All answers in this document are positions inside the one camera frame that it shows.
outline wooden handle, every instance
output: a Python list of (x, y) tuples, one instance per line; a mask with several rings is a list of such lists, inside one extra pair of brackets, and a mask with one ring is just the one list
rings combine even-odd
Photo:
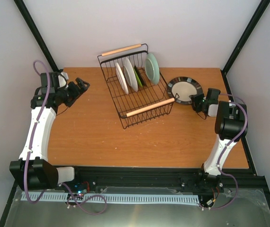
[(105, 52), (101, 56), (104, 57), (104, 56), (108, 56), (108, 55), (111, 55), (111, 54), (119, 53), (119, 52), (122, 52), (122, 51), (132, 50), (132, 49), (135, 49), (135, 48), (138, 48), (138, 47), (141, 47), (141, 44), (136, 44), (136, 45), (133, 45), (133, 46), (127, 46), (127, 47), (120, 48), (120, 49), (117, 49), (117, 50)]
[(164, 101), (162, 101), (162, 102), (160, 102), (160, 103), (155, 103), (155, 104), (153, 104), (153, 105), (143, 107), (143, 108), (141, 108), (141, 109), (139, 109), (139, 110), (134, 110), (134, 111), (132, 111), (132, 112), (129, 112), (129, 113), (126, 114), (126, 117), (131, 117), (131, 116), (134, 116), (134, 115), (136, 115), (136, 114), (140, 114), (140, 113), (142, 113), (142, 112), (145, 112), (145, 111), (148, 111), (148, 110), (152, 110), (152, 109), (157, 108), (157, 107), (159, 107), (159, 106), (162, 106), (162, 105), (166, 105), (166, 104), (172, 103), (172, 102), (174, 102), (174, 101), (175, 101), (174, 98), (170, 98), (170, 99), (164, 100)]

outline wooden table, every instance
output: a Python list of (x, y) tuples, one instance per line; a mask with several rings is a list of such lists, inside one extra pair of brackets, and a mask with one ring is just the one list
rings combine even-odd
[[(90, 83), (89, 90), (56, 117), (48, 161), (53, 165), (201, 167), (214, 145), (215, 118), (202, 120), (191, 106), (173, 105), (169, 115), (123, 129), (100, 68), (65, 68), (70, 81)], [(166, 81), (191, 77), (207, 92), (225, 92), (220, 69), (161, 69)], [(65, 109), (62, 105), (59, 113)], [(248, 168), (241, 142), (232, 149), (225, 168)]]

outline white wall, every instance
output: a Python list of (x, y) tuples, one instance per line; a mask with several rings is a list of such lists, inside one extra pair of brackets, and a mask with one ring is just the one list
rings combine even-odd
[(260, 0), (26, 0), (58, 67), (148, 43), (162, 67), (223, 67)]
[(227, 77), (233, 94), (248, 105), (248, 143), (270, 188), (270, 5)]
[(13, 185), (9, 163), (26, 141), (30, 100), (40, 84), (35, 59), (45, 61), (14, 1), (0, 1), (0, 217)]

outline dish rack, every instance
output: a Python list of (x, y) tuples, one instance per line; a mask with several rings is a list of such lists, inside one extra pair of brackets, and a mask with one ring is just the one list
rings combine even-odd
[[(130, 50), (135, 48), (141, 50), (130, 52)], [(147, 44), (137, 44), (109, 51), (97, 57), (124, 129), (131, 125), (169, 114), (174, 103), (174, 98), (169, 98), (166, 93), (168, 84), (162, 74), (160, 73), (159, 83), (154, 85), (149, 81), (145, 73), (144, 61), (148, 54), (148, 49)], [(126, 54), (117, 56), (121, 52), (126, 52)], [(146, 86), (139, 87), (137, 92), (127, 85), (128, 95), (124, 93), (115, 70), (115, 63), (118, 62), (124, 73), (123, 62), (125, 58), (128, 58), (133, 66), (136, 65), (146, 83)]]

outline gray floor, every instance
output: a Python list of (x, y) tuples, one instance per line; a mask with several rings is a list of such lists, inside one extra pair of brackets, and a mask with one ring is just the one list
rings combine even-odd
[[(229, 201), (221, 194), (216, 206)], [(89, 203), (91, 211), (102, 210), (103, 204)], [(105, 213), (90, 216), (79, 208), (67, 209), (64, 202), (39, 202), (31, 205), (14, 200), (7, 227), (270, 227), (270, 211), (259, 190), (240, 191), (235, 202), (222, 210), (201, 211), (190, 205), (109, 204)]]

